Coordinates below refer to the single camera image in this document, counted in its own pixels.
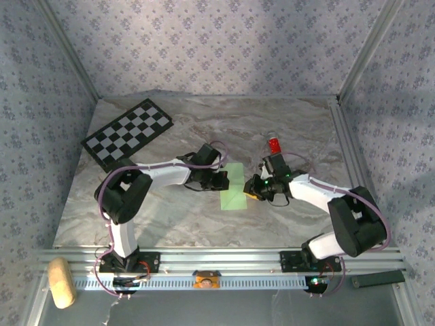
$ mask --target green cloth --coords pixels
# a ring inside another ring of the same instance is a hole
[[[220,192],[220,209],[222,211],[233,211],[247,209],[246,195],[243,193],[245,177],[243,175],[242,163],[227,163],[222,170],[228,171],[230,187]]]

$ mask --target wall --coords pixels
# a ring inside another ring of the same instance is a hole
[[[345,110],[435,325],[435,4],[406,0]]]
[[[384,0],[49,0],[101,96],[337,94]]]
[[[31,1],[1,1],[0,12],[0,325],[16,325],[94,105]]]

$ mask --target black and white checkerboard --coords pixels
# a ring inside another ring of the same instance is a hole
[[[82,145],[109,172],[113,163],[132,156],[171,126],[171,117],[147,98],[84,139]]]

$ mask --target floral wallpaper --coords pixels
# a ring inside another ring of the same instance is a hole
[[[337,94],[384,0],[49,0],[104,96]]]
[[[435,325],[435,4],[406,0],[345,110]]]
[[[0,325],[17,325],[94,104],[31,1],[0,1],[0,12]]]

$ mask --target marble table surface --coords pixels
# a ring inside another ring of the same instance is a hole
[[[174,126],[135,155],[136,163],[157,163],[196,151],[204,142],[228,144],[229,162],[244,165],[245,180],[258,172],[267,154],[265,135],[279,134],[283,151],[308,157],[318,179],[349,187],[332,117],[325,101],[288,98],[151,98]],[[139,99],[98,102],[88,134],[106,125]],[[291,168],[306,170],[300,158],[287,157]],[[97,215],[95,189],[106,174],[83,150],[54,246],[107,245],[104,222]],[[330,218],[310,204],[291,200],[284,208],[247,199],[247,209],[221,211],[219,192],[192,192],[173,185],[149,192],[135,217],[141,247],[299,247],[332,229]]]

